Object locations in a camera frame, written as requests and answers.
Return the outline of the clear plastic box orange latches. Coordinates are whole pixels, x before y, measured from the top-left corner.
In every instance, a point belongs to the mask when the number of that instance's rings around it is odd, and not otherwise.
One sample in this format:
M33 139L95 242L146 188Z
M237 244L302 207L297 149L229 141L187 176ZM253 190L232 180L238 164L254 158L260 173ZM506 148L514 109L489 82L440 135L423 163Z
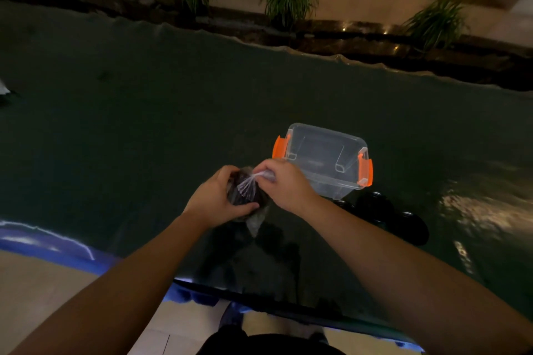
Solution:
M335 201L373 183L367 143L338 131L294 123L277 137L272 158L293 163L317 194Z

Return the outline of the dark stone ledge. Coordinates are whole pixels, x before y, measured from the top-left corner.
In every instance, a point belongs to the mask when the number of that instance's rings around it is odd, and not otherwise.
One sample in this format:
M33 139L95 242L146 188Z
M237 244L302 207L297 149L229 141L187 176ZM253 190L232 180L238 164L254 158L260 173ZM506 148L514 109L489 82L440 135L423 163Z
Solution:
M533 95L533 48L520 47L476 36L462 35L448 48L428 52L400 26L370 22L307 20L292 32L272 27L264 14L212 7L206 16L185 18L174 0L9 0L80 13L99 13L151 24L169 24L178 29L206 31L235 37L265 47L288 47L304 54L342 55L348 60L382 64L405 72L434 75L476 84L491 84Z

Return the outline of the clear plastic bag dark contents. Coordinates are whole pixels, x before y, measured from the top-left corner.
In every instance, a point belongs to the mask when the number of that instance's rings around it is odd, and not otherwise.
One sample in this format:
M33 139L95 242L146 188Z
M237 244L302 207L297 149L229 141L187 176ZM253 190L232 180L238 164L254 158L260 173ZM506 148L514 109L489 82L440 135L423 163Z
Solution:
M257 177L263 177L270 182L276 181L276 176L271 170L264 170L258 173L253 172L252 167L244 167L236 172L232 172L227 184L228 201L235 205L246 205L248 203L257 203L258 208L248 215L237 217L236 222L244 222L253 238L263 224L270 209L271 198L257 184Z

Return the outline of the black round object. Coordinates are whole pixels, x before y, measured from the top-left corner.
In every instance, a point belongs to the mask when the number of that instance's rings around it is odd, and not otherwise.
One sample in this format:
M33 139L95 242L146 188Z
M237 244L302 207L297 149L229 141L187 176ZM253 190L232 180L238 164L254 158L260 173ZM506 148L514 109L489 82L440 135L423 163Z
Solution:
M356 217L383 229L394 219L395 213L391 201L380 192L364 191L355 203Z
M424 220L412 212L394 214L388 221L387 228L397 237L415 246L424 246L430 238Z

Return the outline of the person's right forearm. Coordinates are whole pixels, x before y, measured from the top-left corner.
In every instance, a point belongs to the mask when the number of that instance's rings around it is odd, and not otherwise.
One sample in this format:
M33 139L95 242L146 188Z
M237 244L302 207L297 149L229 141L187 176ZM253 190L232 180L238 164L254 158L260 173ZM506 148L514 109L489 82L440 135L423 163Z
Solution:
M526 355L533 324L482 284L313 196L294 214L345 261L398 329L429 355Z

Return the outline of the person's left hand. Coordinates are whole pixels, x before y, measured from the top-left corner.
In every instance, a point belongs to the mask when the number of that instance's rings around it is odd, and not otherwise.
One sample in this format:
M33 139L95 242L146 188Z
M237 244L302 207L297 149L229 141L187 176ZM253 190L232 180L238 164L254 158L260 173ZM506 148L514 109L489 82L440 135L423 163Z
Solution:
M223 222L223 207L230 203L227 184L232 172L239 168L225 165L202 183L189 199L180 217L193 220L203 228L214 228Z

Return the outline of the person's black shorts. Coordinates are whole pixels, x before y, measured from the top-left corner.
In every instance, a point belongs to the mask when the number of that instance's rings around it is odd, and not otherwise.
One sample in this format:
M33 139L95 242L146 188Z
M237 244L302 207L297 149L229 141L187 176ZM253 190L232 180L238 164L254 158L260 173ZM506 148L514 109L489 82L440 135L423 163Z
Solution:
M346 355L315 339L283 334L247 335L237 325L225 325L211 335L196 355Z

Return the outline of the person's right hand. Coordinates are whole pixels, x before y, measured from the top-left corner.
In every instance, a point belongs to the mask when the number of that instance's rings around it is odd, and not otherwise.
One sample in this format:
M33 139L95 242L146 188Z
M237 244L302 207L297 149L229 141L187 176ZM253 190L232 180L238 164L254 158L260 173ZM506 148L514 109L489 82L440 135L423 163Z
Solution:
M320 196L312 189L303 173L294 164L278 159L276 183L257 183L281 209L298 217L304 215Z

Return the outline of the person's left forearm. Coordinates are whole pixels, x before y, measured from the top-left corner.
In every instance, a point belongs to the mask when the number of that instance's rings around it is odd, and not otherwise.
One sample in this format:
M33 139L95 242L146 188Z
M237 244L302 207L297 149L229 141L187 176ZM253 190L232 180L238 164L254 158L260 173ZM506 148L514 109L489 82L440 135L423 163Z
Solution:
M183 258L208 228L204 211L184 211L60 306L9 355L127 355L156 313Z

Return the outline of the dark green table cover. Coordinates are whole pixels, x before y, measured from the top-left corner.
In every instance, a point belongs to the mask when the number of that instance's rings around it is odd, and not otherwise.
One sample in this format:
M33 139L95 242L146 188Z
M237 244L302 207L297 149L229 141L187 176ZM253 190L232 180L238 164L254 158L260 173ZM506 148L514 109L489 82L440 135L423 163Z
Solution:
M0 252L103 273L294 123L362 138L364 191L533 321L533 95L0 1Z

